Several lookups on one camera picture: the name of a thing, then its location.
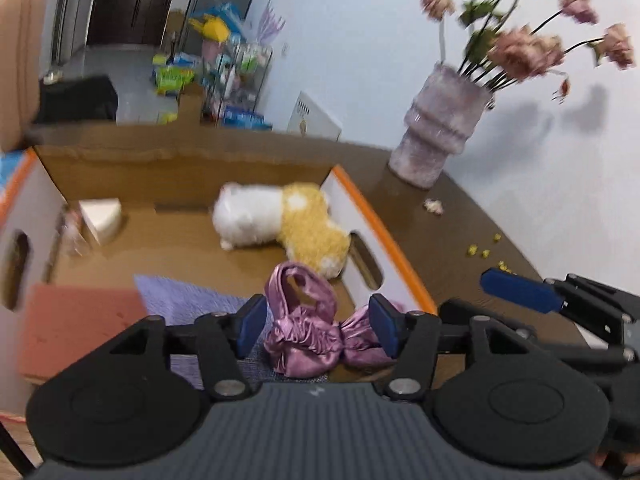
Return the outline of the lilac knit cloth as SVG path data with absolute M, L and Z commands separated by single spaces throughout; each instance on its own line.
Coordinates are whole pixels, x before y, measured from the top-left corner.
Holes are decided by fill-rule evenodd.
M 160 315 L 167 325 L 188 325 L 207 313 L 234 313 L 246 298 L 215 292 L 213 289 L 153 275 L 134 277 L 138 293 L 150 315 Z M 271 366 L 264 340 L 271 330 L 272 313 L 267 309 L 264 329 L 248 357 L 239 367 L 250 385 L 256 389 L 263 382 L 277 382 L 281 377 Z

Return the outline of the pink suitcase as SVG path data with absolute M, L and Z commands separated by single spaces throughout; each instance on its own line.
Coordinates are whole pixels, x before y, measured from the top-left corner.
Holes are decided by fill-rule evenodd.
M 46 0 L 1 0 L 1 151 L 16 150 L 40 104 Z

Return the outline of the white sponge block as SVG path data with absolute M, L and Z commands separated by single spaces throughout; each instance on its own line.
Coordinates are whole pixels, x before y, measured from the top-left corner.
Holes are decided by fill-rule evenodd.
M 117 198 L 81 200 L 79 209 L 89 232 L 99 245 L 108 244 L 122 226 L 122 204 Z

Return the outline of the dried pink roses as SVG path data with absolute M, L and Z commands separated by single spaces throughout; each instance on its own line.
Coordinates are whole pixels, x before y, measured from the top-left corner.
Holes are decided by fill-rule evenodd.
M 544 26 L 559 16 L 570 18 L 578 24 L 597 25 L 599 15 L 591 0 L 559 0 L 555 14 L 534 29 L 524 25 L 509 30 L 504 26 L 520 0 L 514 0 L 506 13 L 499 12 L 500 2 L 465 1 L 458 16 L 464 28 L 478 20 L 484 22 L 480 30 L 472 32 L 464 48 L 463 61 L 455 72 L 463 78 L 471 78 L 471 82 L 477 84 L 492 70 L 499 70 L 494 78 L 484 83 L 484 88 L 492 93 L 526 79 L 546 76 L 564 62 L 565 55 L 581 47 L 592 51 L 596 66 L 600 65 L 602 58 L 614 63 L 619 70 L 628 70 L 636 64 L 631 36 L 622 23 L 608 27 L 597 38 L 578 42 L 568 48 L 563 46 L 560 36 L 540 34 Z M 439 25 L 444 24 L 447 15 L 456 12 L 454 0 L 421 0 L 421 8 L 429 20 Z M 480 69 L 484 72 L 473 80 L 474 72 Z

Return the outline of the fallen rose petal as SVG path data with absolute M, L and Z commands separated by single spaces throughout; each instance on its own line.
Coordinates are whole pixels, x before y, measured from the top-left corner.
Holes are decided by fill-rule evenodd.
M 442 206 L 442 202 L 440 200 L 431 200 L 428 198 L 427 200 L 424 200 L 423 208 L 435 216 L 441 216 L 444 213 L 444 206 Z

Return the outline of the red cardboard box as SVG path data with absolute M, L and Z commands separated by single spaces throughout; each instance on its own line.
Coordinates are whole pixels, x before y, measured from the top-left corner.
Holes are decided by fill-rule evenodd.
M 69 341 L 28 336 L 32 288 L 54 283 L 128 290 L 137 275 L 247 297 L 260 292 L 284 257 L 267 246 L 225 252 L 210 212 L 229 182 L 314 182 L 328 190 L 335 220 L 363 241 L 382 272 L 380 293 L 399 307 L 435 312 L 436 304 L 406 258 L 400 203 L 418 196 L 388 170 L 386 151 L 281 133 L 207 128 L 186 138 L 176 125 L 125 128 L 67 125 L 41 129 L 1 188 L 1 391 L 23 404 L 33 382 L 78 356 Z M 124 222 L 114 238 L 81 257 L 62 252 L 66 208 L 78 200 L 116 198 Z M 26 367 L 26 353 L 48 370 Z

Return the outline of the dark brown entrance door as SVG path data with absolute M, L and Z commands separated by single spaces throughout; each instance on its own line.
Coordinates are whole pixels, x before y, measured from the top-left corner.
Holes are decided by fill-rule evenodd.
M 171 0 L 93 0 L 88 46 L 160 44 Z

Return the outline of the pink textured vase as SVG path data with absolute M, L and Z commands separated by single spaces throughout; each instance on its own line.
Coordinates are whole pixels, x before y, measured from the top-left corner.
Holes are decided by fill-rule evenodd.
M 405 114 L 406 132 L 390 154 L 390 170 L 416 188 L 432 188 L 447 159 L 464 151 L 491 98 L 453 67 L 436 64 Z

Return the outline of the blue tissue pack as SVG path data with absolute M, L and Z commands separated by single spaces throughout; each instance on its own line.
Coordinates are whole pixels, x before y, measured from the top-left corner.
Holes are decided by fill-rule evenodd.
M 2 153 L 0 155 L 0 194 L 6 192 L 6 188 L 11 182 L 15 171 L 24 159 L 23 151 Z

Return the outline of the pink satin bonnet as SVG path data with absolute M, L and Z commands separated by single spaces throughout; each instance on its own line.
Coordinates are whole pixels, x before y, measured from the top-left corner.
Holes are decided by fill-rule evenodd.
M 308 266 L 296 262 L 276 266 L 265 296 L 272 325 L 264 349 L 276 373 L 311 379 L 340 364 L 373 370 L 393 363 L 372 330 L 369 309 L 361 307 L 338 322 L 333 287 Z

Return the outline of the white yellow plush toy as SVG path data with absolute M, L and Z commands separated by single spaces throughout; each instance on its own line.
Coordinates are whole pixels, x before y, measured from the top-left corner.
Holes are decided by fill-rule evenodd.
M 224 250 L 276 242 L 288 260 L 303 263 L 327 280 L 344 269 L 349 232 L 330 216 L 330 201 L 319 185 L 225 184 L 212 221 Z

